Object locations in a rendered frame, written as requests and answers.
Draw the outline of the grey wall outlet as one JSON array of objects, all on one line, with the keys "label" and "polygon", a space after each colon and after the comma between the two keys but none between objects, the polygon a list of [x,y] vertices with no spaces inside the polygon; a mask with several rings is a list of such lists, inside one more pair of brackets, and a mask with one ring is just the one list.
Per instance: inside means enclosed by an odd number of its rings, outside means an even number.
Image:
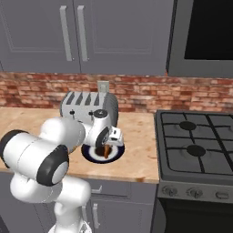
[{"label": "grey wall outlet", "polygon": [[107,93],[109,91],[109,82],[108,81],[98,81],[97,90],[99,92]]}]

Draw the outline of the silver four-slot toaster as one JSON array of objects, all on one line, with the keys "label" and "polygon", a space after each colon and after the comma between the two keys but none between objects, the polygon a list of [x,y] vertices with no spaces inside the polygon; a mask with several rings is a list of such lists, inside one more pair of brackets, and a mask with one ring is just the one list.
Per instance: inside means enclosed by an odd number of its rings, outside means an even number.
[{"label": "silver four-slot toaster", "polygon": [[114,94],[103,92],[67,92],[60,103],[60,116],[92,124],[90,112],[105,109],[113,127],[118,121],[118,102]]}]

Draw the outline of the grey microwave oven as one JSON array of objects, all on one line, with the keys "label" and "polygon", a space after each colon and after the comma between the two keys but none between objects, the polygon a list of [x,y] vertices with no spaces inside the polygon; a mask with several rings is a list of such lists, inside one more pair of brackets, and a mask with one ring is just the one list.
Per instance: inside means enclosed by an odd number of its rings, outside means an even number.
[{"label": "grey microwave oven", "polygon": [[233,0],[175,0],[167,72],[233,78]]}]

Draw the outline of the brown chicken drumstick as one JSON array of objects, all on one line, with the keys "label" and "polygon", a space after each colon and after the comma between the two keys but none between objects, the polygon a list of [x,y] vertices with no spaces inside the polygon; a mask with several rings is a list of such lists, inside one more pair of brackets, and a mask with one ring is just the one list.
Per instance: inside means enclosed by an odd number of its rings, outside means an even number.
[{"label": "brown chicken drumstick", "polygon": [[104,157],[104,158],[108,158],[109,155],[109,150],[110,150],[110,146],[109,145],[105,145],[103,147],[97,147],[95,152],[98,156]]}]

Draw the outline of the grey lower cupboard door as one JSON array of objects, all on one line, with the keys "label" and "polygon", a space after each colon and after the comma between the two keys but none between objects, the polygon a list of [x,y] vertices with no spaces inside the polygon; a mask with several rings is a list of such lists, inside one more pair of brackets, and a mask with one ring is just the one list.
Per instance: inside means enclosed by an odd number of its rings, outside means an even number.
[{"label": "grey lower cupboard door", "polygon": [[54,203],[28,204],[10,192],[12,173],[0,172],[0,216],[9,233],[48,233],[56,223]]},{"label": "grey lower cupboard door", "polygon": [[[98,229],[94,227],[94,203],[98,204]],[[117,198],[91,198],[87,204],[87,218],[93,233],[150,233],[153,208],[154,203],[136,203]]]}]

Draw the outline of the grey gas stove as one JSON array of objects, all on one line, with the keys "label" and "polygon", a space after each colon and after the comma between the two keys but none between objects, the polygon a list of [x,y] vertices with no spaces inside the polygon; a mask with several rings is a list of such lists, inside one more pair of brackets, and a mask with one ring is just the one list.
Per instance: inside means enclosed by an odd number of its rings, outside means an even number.
[{"label": "grey gas stove", "polygon": [[[233,114],[158,110],[153,233],[233,233]],[[177,189],[173,197],[164,186]],[[193,198],[190,188],[203,195]],[[216,198],[227,191],[229,199]]]}]

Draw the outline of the white plate with blue rim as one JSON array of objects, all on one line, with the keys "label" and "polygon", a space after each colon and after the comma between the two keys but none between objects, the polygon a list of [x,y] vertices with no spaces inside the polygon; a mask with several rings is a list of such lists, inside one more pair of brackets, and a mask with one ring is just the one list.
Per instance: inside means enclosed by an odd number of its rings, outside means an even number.
[{"label": "white plate with blue rim", "polygon": [[95,150],[96,147],[91,147],[88,145],[81,146],[81,153],[86,160],[95,164],[107,164],[112,163],[121,158],[125,152],[125,146],[110,146],[108,158],[98,156]]}]

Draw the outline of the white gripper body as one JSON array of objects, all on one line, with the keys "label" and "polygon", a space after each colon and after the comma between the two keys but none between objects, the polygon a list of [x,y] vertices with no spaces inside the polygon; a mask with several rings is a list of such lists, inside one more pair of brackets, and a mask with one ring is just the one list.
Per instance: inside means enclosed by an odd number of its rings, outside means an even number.
[{"label": "white gripper body", "polygon": [[109,136],[107,143],[110,146],[122,147],[124,145],[123,133],[120,130],[114,130]]}]

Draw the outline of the grey upper cupboard door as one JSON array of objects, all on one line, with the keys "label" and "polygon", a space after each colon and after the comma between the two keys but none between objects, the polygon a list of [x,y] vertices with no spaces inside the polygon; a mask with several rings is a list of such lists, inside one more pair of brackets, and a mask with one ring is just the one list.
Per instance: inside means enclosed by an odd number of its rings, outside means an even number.
[{"label": "grey upper cupboard door", "polygon": [[[84,5],[88,61],[82,61],[77,7]],[[174,0],[74,0],[81,71],[162,76]]]},{"label": "grey upper cupboard door", "polygon": [[[67,6],[70,62],[66,61],[61,5]],[[78,73],[73,0],[0,0],[0,62],[6,72]]]}]

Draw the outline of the grey drawer front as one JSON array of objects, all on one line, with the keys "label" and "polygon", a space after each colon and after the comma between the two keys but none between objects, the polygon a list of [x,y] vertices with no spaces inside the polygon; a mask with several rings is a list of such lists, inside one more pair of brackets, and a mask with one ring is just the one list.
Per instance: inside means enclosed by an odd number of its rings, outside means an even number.
[{"label": "grey drawer front", "polygon": [[100,194],[92,194],[95,198],[119,198],[136,203],[153,204],[157,185],[140,182],[113,181],[101,179],[88,179],[92,189],[98,189],[102,185]]}]

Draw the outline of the grey cupboard door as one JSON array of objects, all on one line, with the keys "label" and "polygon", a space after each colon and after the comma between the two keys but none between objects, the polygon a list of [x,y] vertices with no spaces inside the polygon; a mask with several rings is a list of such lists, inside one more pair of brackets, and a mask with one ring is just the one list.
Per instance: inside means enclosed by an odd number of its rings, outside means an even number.
[{"label": "grey cupboard door", "polygon": [[[77,7],[84,5],[88,61],[82,61]],[[74,0],[81,71],[162,76],[174,0]]]},{"label": "grey cupboard door", "polygon": [[[94,203],[98,204],[98,229],[94,227]],[[154,203],[136,203],[117,198],[91,198],[87,204],[87,218],[93,233],[150,233],[153,208]]]},{"label": "grey cupboard door", "polygon": [[[70,62],[66,61],[61,5],[67,6]],[[0,62],[6,72],[78,73],[73,0],[0,0]]]},{"label": "grey cupboard door", "polygon": [[48,233],[56,223],[54,203],[28,204],[10,192],[12,173],[0,172],[0,216],[9,233]]}]

